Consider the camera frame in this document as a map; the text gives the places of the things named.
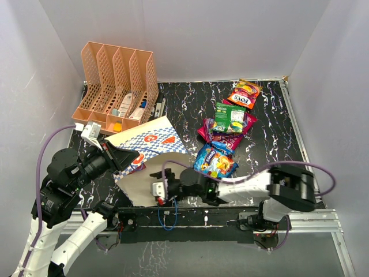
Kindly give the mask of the small pink snack packet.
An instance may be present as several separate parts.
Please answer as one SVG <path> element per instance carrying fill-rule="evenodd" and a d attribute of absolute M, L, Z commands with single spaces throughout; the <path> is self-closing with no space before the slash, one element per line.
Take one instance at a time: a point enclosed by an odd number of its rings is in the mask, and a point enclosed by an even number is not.
<path fill-rule="evenodd" d="M 140 166 L 137 166 L 136 168 L 133 169 L 133 171 L 141 171 L 146 169 L 146 165 L 143 163 Z"/>

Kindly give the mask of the blue snack packet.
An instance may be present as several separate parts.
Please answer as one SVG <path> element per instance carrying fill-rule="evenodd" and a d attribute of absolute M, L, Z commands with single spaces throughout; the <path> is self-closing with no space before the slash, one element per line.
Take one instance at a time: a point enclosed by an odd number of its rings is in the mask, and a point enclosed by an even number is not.
<path fill-rule="evenodd" d="M 193 169 L 214 178 L 228 178 L 238 168 L 234 151 L 218 141 L 205 144 L 197 154 Z"/>

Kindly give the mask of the blue checkered paper bag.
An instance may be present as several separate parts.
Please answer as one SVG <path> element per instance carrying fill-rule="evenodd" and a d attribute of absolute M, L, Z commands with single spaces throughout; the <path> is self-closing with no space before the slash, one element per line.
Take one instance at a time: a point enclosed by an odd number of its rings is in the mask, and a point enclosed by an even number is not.
<path fill-rule="evenodd" d="M 166 116 L 107 138 L 114 146 L 138 151 L 139 157 L 124 171 L 114 175 L 114 181 L 133 207 L 154 207 L 157 202 L 150 186 L 159 180 L 150 175 L 161 171 L 163 163 L 174 160 L 190 166 L 190 154 Z M 141 164 L 146 169 L 133 171 Z"/>

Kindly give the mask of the pink chips bag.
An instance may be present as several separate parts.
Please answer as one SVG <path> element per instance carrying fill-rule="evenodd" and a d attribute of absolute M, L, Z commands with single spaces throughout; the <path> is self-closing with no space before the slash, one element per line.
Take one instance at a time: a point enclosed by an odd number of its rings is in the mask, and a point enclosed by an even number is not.
<path fill-rule="evenodd" d="M 232 105 L 230 102 L 223 100 L 222 102 L 217 103 L 224 103 L 228 105 Z M 236 133 L 220 133 L 215 132 L 212 130 L 212 126 L 214 123 L 213 118 L 205 118 L 203 120 L 203 125 L 201 128 L 198 129 L 199 135 L 205 139 L 207 143 L 218 141 L 220 143 L 225 144 L 229 149 L 236 150 L 240 142 L 243 140 L 244 136 L 247 132 L 253 127 L 253 125 L 257 122 L 257 118 L 247 111 L 244 115 L 244 122 L 243 122 L 243 131 L 239 134 Z"/>

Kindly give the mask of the rainbow candy bag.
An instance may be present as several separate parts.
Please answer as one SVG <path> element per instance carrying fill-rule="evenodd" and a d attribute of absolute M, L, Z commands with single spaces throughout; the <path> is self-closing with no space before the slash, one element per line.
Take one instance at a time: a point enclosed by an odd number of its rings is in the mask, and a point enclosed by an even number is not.
<path fill-rule="evenodd" d="M 220 133 L 241 133 L 245 112 L 244 107 L 216 103 L 212 130 Z"/>

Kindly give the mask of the orange candy bag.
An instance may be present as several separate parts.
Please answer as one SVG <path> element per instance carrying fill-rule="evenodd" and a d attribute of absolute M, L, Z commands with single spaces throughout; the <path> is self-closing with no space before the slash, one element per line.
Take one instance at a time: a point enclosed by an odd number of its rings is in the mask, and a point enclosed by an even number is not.
<path fill-rule="evenodd" d="M 262 87 L 260 85 L 239 79 L 227 100 L 233 104 L 252 110 L 261 92 Z"/>

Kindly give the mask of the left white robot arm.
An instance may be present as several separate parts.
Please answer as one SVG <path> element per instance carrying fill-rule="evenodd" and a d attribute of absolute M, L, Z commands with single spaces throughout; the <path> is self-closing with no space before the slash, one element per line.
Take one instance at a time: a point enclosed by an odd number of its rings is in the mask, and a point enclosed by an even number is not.
<path fill-rule="evenodd" d="M 83 159 L 71 148 L 56 152 L 46 177 L 36 181 L 39 187 L 31 212 L 31 228 L 13 276 L 66 276 L 100 232 L 115 229 L 119 223 L 118 209 L 102 200 L 70 238 L 56 247 L 80 202 L 80 190 L 108 171 L 117 174 L 126 169 L 139 155 L 138 151 L 118 148 L 108 140 L 99 141 Z"/>

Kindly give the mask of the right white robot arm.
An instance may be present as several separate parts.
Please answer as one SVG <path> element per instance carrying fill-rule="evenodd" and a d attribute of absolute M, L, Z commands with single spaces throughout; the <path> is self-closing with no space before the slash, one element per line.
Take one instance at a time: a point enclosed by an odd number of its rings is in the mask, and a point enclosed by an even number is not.
<path fill-rule="evenodd" d="M 150 189 L 159 206 L 192 196 L 211 206 L 259 199 L 257 213 L 238 219 L 238 226 L 246 230 L 274 230 L 290 212 L 311 212 L 316 205 L 313 174 L 287 164 L 239 178 L 211 177 L 192 168 L 184 169 L 178 178 L 171 169 L 150 176 L 157 180 Z"/>

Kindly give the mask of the white bottle in organizer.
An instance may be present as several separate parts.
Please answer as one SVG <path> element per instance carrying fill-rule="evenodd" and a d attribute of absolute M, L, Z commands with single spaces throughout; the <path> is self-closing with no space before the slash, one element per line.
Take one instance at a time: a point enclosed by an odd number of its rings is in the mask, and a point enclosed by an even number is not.
<path fill-rule="evenodd" d="M 120 117 L 124 117 L 126 115 L 131 105 L 131 102 L 132 102 L 132 93 L 127 93 L 118 108 L 118 115 Z"/>

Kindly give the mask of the grey stapler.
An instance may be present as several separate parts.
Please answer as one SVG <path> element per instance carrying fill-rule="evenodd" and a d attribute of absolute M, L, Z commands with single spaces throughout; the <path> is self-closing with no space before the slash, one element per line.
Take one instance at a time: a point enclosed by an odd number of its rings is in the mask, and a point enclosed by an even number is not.
<path fill-rule="evenodd" d="M 163 93 L 160 93 L 156 102 L 154 118 L 160 118 L 163 115 L 166 99 Z"/>

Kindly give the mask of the orange plastic file organizer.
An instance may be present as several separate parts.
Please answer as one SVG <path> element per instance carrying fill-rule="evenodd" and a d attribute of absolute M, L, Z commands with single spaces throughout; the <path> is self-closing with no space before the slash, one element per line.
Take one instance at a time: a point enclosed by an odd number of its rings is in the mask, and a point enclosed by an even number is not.
<path fill-rule="evenodd" d="M 116 134 L 148 121 L 159 96 L 153 52 L 88 42 L 81 50 L 86 94 L 72 119 L 101 125 L 101 133 Z M 131 105 L 124 117 L 118 108 L 127 93 Z"/>

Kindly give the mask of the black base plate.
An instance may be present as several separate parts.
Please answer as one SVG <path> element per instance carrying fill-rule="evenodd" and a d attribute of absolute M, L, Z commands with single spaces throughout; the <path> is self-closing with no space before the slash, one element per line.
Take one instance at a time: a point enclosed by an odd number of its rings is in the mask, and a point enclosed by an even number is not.
<path fill-rule="evenodd" d="M 261 248 L 277 246 L 274 230 L 252 230 L 246 217 L 256 214 L 255 208 L 120 208 L 118 226 L 104 232 L 117 235 L 119 244 L 139 242 L 237 242 Z"/>

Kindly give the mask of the aluminium frame rail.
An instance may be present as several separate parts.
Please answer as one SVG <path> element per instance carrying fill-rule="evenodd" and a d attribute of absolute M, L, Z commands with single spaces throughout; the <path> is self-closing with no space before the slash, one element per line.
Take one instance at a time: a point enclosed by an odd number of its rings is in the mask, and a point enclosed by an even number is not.
<path fill-rule="evenodd" d="M 254 208 L 181 208 L 173 215 L 173 208 L 162 210 L 162 218 L 159 222 L 157 210 L 151 208 L 124 208 L 119 212 L 120 217 L 126 216 L 134 222 L 133 227 L 124 227 L 127 231 L 138 229 L 163 229 L 163 224 L 168 222 L 174 225 L 175 230 L 219 230 L 229 228 L 232 231 L 246 231 L 245 225 L 240 220 L 257 213 Z M 343 229 L 338 215 L 333 209 L 316 209 L 312 212 L 291 212 L 289 219 L 280 220 L 278 231 L 289 230 L 293 233 L 342 233 Z"/>

